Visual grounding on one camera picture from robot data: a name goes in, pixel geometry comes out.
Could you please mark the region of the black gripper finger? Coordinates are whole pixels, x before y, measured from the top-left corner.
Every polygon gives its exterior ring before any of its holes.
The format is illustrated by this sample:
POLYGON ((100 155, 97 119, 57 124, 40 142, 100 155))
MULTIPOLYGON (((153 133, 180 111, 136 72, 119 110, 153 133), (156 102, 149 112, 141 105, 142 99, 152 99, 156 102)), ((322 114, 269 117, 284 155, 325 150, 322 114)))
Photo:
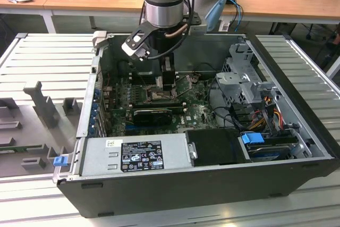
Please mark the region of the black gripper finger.
POLYGON ((170 91, 175 83, 175 66, 174 56, 166 56, 161 58, 161 76, 163 90, 170 91))

